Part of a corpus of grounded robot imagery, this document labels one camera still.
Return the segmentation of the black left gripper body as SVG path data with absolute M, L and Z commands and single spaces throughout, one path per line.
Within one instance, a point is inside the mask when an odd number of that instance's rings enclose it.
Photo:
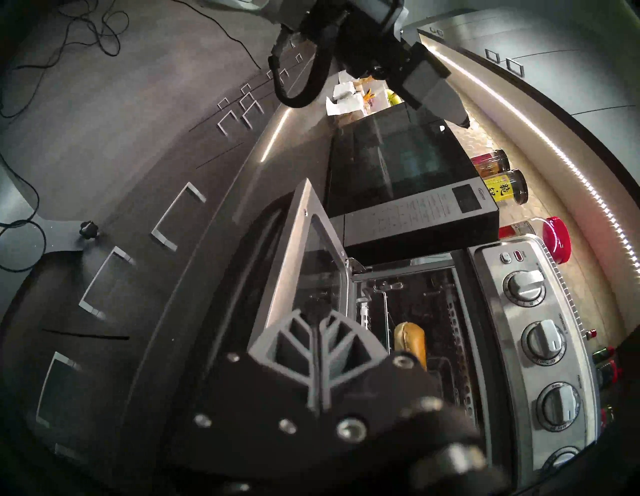
M 403 41 L 405 1 L 345 1 L 345 69 L 354 77 L 405 81 L 412 69 Z

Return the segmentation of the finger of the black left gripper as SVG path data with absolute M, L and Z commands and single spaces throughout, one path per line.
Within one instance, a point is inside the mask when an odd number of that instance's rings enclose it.
M 449 69 L 423 44 L 413 44 L 401 69 L 401 89 L 414 108 L 424 106 L 440 119 L 468 129 L 470 118 L 448 83 Z

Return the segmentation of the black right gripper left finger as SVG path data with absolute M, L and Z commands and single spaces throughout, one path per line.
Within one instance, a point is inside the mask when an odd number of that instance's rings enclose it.
M 299 471 L 323 453 L 317 329 L 300 310 L 236 361 L 221 358 L 175 431 L 168 463 L 189 471 Z

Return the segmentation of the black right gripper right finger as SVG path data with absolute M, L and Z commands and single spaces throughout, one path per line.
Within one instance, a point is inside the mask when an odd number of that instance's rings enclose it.
M 331 311 L 319 325 L 319 437 L 333 451 L 387 435 L 399 447 L 422 433 L 419 446 L 471 444 L 471 419 L 447 382 L 408 350 L 386 353 L 341 313 Z

